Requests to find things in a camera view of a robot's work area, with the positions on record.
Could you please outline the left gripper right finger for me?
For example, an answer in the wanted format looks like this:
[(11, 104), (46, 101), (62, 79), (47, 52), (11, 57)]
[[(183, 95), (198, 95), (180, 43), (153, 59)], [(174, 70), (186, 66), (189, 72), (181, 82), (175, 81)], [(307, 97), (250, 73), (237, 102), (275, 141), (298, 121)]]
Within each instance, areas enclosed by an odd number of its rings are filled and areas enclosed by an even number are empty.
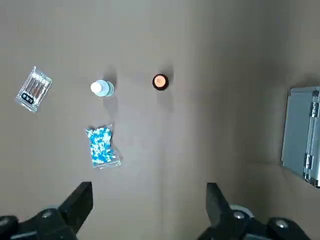
[(252, 212), (240, 205), (230, 205), (218, 185), (208, 182), (205, 198), (210, 226), (199, 240), (309, 240), (310, 237), (294, 221), (271, 217), (259, 221)]

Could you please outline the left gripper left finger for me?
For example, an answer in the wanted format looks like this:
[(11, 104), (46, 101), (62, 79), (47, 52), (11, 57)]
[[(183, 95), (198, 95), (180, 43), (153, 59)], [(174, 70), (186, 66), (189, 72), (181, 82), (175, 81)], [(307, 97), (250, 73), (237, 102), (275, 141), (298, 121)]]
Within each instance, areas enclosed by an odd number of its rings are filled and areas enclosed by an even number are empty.
[(0, 217), (2, 240), (76, 240), (93, 209), (93, 186), (84, 181), (57, 208), (46, 208), (26, 221)]

